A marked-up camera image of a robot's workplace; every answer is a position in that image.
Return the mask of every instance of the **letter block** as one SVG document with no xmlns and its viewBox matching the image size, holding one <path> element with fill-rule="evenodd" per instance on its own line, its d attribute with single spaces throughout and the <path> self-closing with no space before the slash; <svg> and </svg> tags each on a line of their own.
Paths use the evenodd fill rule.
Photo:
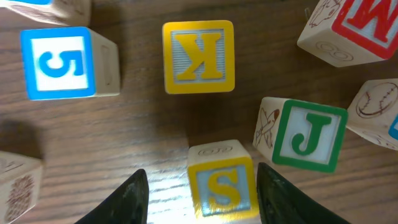
<svg viewBox="0 0 398 224">
<path fill-rule="evenodd" d="M 63 26 L 88 26 L 91 0 L 2 0 L 10 10 L 29 19 Z"/>
<path fill-rule="evenodd" d="M 398 78 L 367 81 L 348 108 L 347 128 L 374 144 L 398 150 Z"/>
<path fill-rule="evenodd" d="M 321 0 L 297 45 L 336 67 L 389 59 L 398 48 L 392 0 Z"/>
<path fill-rule="evenodd" d="M 341 108 L 265 97 L 253 145 L 275 164 L 334 172 L 347 117 Z"/>
<path fill-rule="evenodd" d="M 163 48 L 167 93 L 234 89 L 234 31 L 230 21 L 168 22 L 163 26 Z"/>
<path fill-rule="evenodd" d="M 39 199 L 40 160 L 0 151 L 0 223 L 11 223 Z"/>
<path fill-rule="evenodd" d="M 238 140 L 191 147 L 188 177 L 199 222 L 229 222 L 259 214 L 253 162 Z"/>
<path fill-rule="evenodd" d="M 111 96 L 120 92 L 118 47 L 90 29 L 25 30 L 21 45 L 31 100 Z"/>
</svg>

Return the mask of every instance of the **red letter w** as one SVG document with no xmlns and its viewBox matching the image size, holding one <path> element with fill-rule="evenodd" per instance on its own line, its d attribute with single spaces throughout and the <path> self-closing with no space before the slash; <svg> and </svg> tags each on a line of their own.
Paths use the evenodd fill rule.
<svg viewBox="0 0 398 224">
<path fill-rule="evenodd" d="M 359 29 L 363 29 L 372 19 L 377 17 L 376 30 L 374 37 L 387 42 L 387 33 L 391 29 L 395 19 L 398 16 L 398 4 L 395 6 L 390 17 L 389 10 L 391 7 L 391 0 L 381 0 L 373 9 L 374 0 L 363 0 L 355 16 L 347 19 L 347 22 Z"/>
</svg>

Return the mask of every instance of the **yellow border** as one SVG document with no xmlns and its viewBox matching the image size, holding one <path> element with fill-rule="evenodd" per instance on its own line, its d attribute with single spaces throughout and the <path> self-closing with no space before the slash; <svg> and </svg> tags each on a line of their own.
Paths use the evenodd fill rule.
<svg viewBox="0 0 398 224">
<path fill-rule="evenodd" d="M 174 83 L 171 32 L 198 29 L 224 29 L 226 80 L 223 83 Z M 226 92 L 235 88 L 234 27 L 230 21 L 168 22 L 163 25 L 163 54 L 165 89 L 168 94 Z"/>
<path fill-rule="evenodd" d="M 196 173 L 205 170 L 213 170 L 213 169 L 221 169 L 232 166 L 244 165 L 246 169 L 246 177 L 248 183 L 249 197 L 250 197 L 250 205 L 251 209 L 246 211 L 237 211 L 226 213 L 224 215 L 212 215 L 209 217 L 204 217 L 202 215 L 201 210 L 201 201 L 198 191 L 198 183 Z M 195 215 L 198 221 L 206 221 L 209 219 L 215 219 L 215 222 L 225 222 L 232 220 L 241 220 L 246 218 L 252 218 L 259 214 L 259 204 L 257 201 L 257 192 L 256 192 L 256 182 L 254 180 L 254 168 L 253 161 L 250 157 L 239 157 L 234 159 L 226 159 L 222 161 L 214 161 L 207 162 L 203 164 L 197 164 L 194 166 L 188 167 L 188 177 L 191 186 L 192 198 L 193 198 L 193 206 L 195 207 Z"/>
</svg>

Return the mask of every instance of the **red border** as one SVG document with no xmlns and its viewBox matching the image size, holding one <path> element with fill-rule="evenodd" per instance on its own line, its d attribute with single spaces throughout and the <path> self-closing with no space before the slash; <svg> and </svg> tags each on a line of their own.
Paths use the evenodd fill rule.
<svg viewBox="0 0 398 224">
<path fill-rule="evenodd" d="M 339 14 L 337 15 L 336 20 L 334 21 L 331 29 L 338 33 L 339 35 L 342 35 L 343 37 L 346 37 L 350 41 L 360 45 L 361 47 L 367 49 L 368 51 L 374 53 L 375 55 L 379 56 L 380 58 L 383 59 L 389 59 L 394 55 L 394 52 L 398 48 L 398 35 L 394 37 L 394 39 L 391 41 L 390 46 L 388 48 L 384 48 L 380 46 L 379 44 L 369 40 L 368 38 L 362 36 L 361 34 L 358 34 L 354 32 L 353 30 L 343 26 L 343 21 L 344 18 L 347 16 L 347 13 L 351 6 L 353 5 L 355 0 L 346 0 L 344 3 L 343 7 L 341 8 Z"/>
</svg>

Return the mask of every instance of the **brown tabletop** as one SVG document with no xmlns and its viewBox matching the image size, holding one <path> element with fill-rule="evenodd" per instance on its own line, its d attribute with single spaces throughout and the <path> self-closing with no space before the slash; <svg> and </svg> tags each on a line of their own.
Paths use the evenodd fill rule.
<svg viewBox="0 0 398 224">
<path fill-rule="evenodd" d="M 73 223 L 138 168 L 150 187 L 148 223 L 191 223 L 189 146 L 238 139 L 250 146 L 261 98 L 347 108 L 366 80 L 397 78 L 398 57 L 335 68 L 296 41 L 316 0 L 94 0 L 91 28 L 119 46 L 119 96 L 29 101 L 19 32 L 54 27 L 0 9 L 0 150 L 42 156 L 40 202 L 15 223 Z M 168 95 L 162 26 L 234 24 L 236 88 Z M 265 159 L 252 147 L 254 162 Z M 276 169 L 352 223 L 398 223 L 398 153 L 346 132 L 337 170 Z M 259 219 L 250 223 L 259 223 Z"/>
</svg>

